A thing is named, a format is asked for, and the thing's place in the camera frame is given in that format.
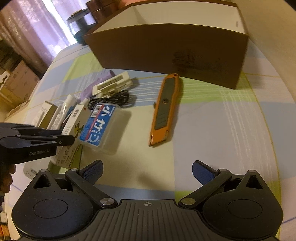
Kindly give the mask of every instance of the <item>cardboard carton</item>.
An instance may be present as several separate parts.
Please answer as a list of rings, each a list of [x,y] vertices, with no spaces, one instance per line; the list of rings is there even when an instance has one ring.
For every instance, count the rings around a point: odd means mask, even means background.
[[[14,107],[27,101],[38,83],[38,76],[21,61],[0,89]]]
[[[171,74],[235,89],[248,34],[235,3],[130,4],[84,39],[104,68]]]

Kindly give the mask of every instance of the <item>hand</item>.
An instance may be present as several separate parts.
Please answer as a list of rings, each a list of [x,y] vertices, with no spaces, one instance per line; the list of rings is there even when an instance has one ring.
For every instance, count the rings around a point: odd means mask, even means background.
[[[8,166],[8,172],[3,175],[2,180],[0,180],[1,185],[0,189],[4,193],[8,193],[10,191],[10,185],[12,184],[12,176],[11,174],[14,174],[16,171],[15,165],[9,165]]]

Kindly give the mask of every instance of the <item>utility knife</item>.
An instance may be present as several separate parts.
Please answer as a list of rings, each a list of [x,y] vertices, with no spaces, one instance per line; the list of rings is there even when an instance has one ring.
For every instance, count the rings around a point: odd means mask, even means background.
[[[174,117],[179,89],[180,78],[178,74],[170,74],[164,78],[155,105],[149,146],[167,139]]]

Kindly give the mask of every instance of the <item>black cable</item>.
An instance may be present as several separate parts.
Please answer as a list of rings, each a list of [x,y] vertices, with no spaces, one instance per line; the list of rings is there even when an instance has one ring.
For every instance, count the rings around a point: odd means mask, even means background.
[[[127,90],[122,90],[109,98],[92,98],[89,101],[88,108],[92,110],[97,103],[110,103],[110,104],[117,104],[117,105],[125,105],[128,103],[129,93]]]

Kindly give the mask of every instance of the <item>purple curtain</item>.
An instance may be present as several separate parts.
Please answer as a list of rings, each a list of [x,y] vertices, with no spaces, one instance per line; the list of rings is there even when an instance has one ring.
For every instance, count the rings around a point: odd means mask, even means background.
[[[11,1],[0,12],[0,36],[41,73],[70,45],[42,0]]]

